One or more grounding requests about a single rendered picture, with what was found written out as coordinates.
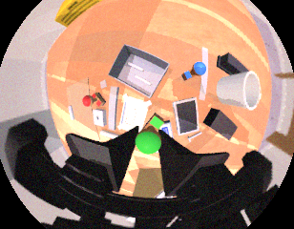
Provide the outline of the wooden fail stamp with red knob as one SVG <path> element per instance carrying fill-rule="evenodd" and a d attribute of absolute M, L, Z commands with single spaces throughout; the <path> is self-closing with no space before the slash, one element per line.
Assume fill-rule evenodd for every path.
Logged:
<path fill-rule="evenodd" d="M 82 100 L 83 104 L 85 104 L 86 107 L 93 106 L 93 104 L 97 104 L 97 107 L 101 107 L 104 106 L 104 104 L 106 103 L 106 100 L 102 98 L 102 95 L 100 93 L 83 96 Z"/>

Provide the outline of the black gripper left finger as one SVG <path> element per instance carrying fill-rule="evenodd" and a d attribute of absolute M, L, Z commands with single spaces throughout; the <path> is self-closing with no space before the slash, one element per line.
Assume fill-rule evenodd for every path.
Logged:
<path fill-rule="evenodd" d="M 133 156 L 132 152 L 136 147 L 138 129 L 139 126 L 135 126 L 127 133 L 104 142 L 71 133 L 66 134 L 66 142 L 70 152 L 75 156 L 85 157 L 96 164 L 104 165 L 108 169 L 114 192 L 119 194 L 121 183 L 123 183 L 129 167 L 129 161 Z"/>

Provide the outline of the white marker with black cap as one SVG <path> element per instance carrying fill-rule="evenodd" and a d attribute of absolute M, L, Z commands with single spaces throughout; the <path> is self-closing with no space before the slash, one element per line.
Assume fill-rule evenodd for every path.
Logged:
<path fill-rule="evenodd" d="M 111 138 L 116 138 L 117 136 L 119 136 L 120 134 L 114 134 L 114 133 L 110 133 L 110 131 L 105 131 L 105 130 L 101 130 L 100 133 L 102 135 L 111 137 Z"/>

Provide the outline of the white inspection card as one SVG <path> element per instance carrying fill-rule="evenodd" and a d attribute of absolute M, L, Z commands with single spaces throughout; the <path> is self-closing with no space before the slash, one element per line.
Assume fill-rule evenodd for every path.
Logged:
<path fill-rule="evenodd" d="M 150 100 L 143 102 L 143 100 L 132 98 L 127 93 L 123 95 L 123 98 L 123 111 L 121 111 L 120 122 L 117 128 L 128 131 L 135 126 L 139 126 L 139 132 L 142 129 L 143 121 L 146 118 L 148 106 L 151 106 L 151 102 Z"/>

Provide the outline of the white mug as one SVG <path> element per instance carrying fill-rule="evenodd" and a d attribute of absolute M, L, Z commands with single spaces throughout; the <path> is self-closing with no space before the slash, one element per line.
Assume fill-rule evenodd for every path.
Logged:
<path fill-rule="evenodd" d="M 220 102 L 253 111 L 258 107 L 262 91 L 259 78 L 254 72 L 232 73 L 221 77 L 216 90 Z"/>

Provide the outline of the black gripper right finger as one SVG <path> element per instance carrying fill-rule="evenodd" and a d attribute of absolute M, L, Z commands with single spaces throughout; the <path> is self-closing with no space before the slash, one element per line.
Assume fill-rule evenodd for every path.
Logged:
<path fill-rule="evenodd" d="M 192 175 L 201 167 L 208 165 L 216 165 L 226 163 L 230 153 L 193 153 L 185 146 L 179 144 L 170 135 L 165 134 L 165 131 L 158 129 L 161 135 L 161 146 L 159 146 L 158 156 L 159 167 L 161 167 L 163 195 L 167 198 L 174 198 L 177 195 L 177 190 L 180 190 L 182 184 L 186 182 Z"/>

